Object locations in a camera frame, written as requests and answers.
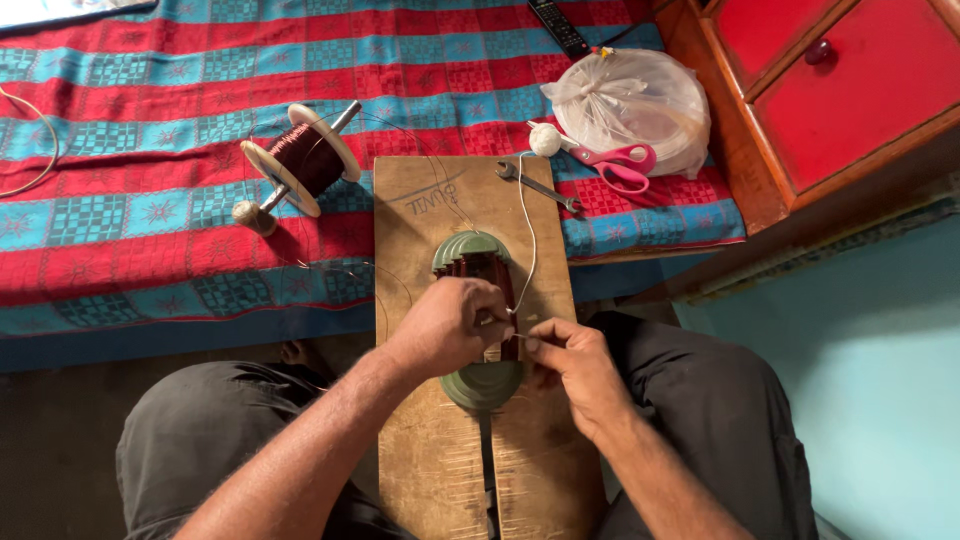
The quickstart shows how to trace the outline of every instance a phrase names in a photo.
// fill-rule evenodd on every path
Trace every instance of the clear plastic bag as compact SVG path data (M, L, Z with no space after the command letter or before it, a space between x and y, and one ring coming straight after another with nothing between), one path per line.
M596 152L644 142L657 153L649 176L696 178L707 159L707 96L693 70L668 55L617 49L587 55L540 87L566 134Z

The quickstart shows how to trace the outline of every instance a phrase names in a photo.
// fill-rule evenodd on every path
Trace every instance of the hand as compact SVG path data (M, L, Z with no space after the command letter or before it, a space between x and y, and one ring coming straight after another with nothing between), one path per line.
M513 334L500 287L476 278L441 278L381 349L426 380L457 371Z
M555 317L529 335L530 358L560 374L573 422L594 444L603 430L617 429L624 413L635 414L601 331Z

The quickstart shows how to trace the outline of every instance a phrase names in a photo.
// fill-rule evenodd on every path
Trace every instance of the drawer knob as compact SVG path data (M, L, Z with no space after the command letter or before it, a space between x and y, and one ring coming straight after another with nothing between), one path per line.
M833 52L833 47L830 45L830 40L820 38L810 43L810 46L806 48L804 61L810 65L817 65L826 60L831 52Z

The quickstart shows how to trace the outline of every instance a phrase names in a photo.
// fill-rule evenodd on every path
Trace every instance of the dark gray pants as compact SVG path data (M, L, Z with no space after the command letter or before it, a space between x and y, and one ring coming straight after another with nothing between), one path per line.
M638 410L757 538L816 538L804 448L773 370L750 351L619 313L607 335ZM318 395L303 366L215 362L161 380L127 419L117 480L128 538L169 538L224 478ZM650 538L621 493L596 537ZM348 483L324 538L412 538Z

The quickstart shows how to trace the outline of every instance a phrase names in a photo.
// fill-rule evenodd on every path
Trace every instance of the black remote control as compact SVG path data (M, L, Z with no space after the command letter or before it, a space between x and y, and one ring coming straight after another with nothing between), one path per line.
M527 0L527 4L534 9L546 31L557 40L567 56L573 58L590 52L587 42L552 0Z

